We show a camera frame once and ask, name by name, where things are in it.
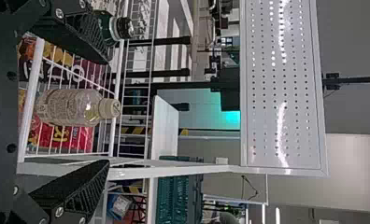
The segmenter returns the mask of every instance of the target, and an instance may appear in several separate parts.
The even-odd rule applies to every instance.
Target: product package
[[[18,46],[19,81],[28,82],[29,80],[35,46],[36,38],[33,37],[25,37]],[[104,86],[108,85],[111,80],[109,77],[111,76],[110,66],[81,59],[49,42],[45,43],[43,57],[45,60],[42,61],[39,75],[40,83],[61,84],[65,87],[70,85],[71,88],[85,89],[92,87],[91,82]]]
[[[19,90],[19,127],[26,93],[26,90]],[[32,152],[39,145],[38,153],[89,153],[93,151],[93,137],[93,127],[51,126],[43,123],[34,113],[28,135],[28,148]]]

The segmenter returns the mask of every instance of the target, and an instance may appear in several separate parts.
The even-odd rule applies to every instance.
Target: perforated metal panel
[[[241,10],[243,165],[326,174],[315,1],[245,0]]]

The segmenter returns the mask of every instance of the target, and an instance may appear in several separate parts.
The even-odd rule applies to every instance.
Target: screw
[[[85,224],[86,223],[86,218],[82,217],[79,221],[79,224]]]
[[[8,153],[13,153],[17,150],[17,146],[15,144],[10,144],[7,146],[7,152]]]
[[[64,13],[63,13],[63,11],[60,8],[56,8],[56,16],[59,19],[62,19],[64,17]]]
[[[79,4],[80,4],[80,7],[81,8],[85,8],[86,7],[86,3],[84,0],[79,0]]]
[[[64,213],[64,208],[63,207],[59,207],[56,210],[55,216],[56,217],[61,217],[63,215],[63,213]]]
[[[16,195],[19,193],[19,187],[15,186],[13,190],[13,195]]]
[[[45,7],[45,6],[46,6],[46,0],[39,0],[39,4],[40,4],[42,7]]]
[[[17,80],[17,74],[15,72],[7,72],[7,78],[10,81],[16,81]]]

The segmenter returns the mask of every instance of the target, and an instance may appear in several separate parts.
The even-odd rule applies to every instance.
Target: merchandise
[[[101,119],[119,116],[121,103],[96,90],[49,90],[37,99],[36,113],[52,125],[94,127]]]
[[[19,90],[19,127],[24,109],[25,90]],[[89,153],[93,150],[94,128],[51,126],[34,113],[28,135],[28,149],[39,153]]]
[[[19,81],[28,82],[29,80],[35,45],[36,39],[33,37],[25,37],[19,44]],[[85,87],[89,88],[91,85],[85,79],[99,86],[109,85],[108,82],[111,80],[111,69],[109,65],[100,65],[80,59],[79,57],[74,57],[73,54],[64,52],[49,42],[45,42],[43,57],[45,60],[42,61],[39,74],[39,82],[41,83],[61,83],[62,85],[72,85],[73,88],[84,89]],[[78,75],[71,76],[67,70],[63,70],[57,64]]]
[[[114,46],[121,39],[130,39],[135,35],[132,20],[126,17],[114,17],[109,12],[95,10],[100,29],[108,47]]]

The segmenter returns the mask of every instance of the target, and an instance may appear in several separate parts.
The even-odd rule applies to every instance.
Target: green bottle
[[[132,20],[127,17],[114,17],[109,12],[95,10],[100,29],[108,47],[113,47],[121,39],[131,39],[135,35]]]

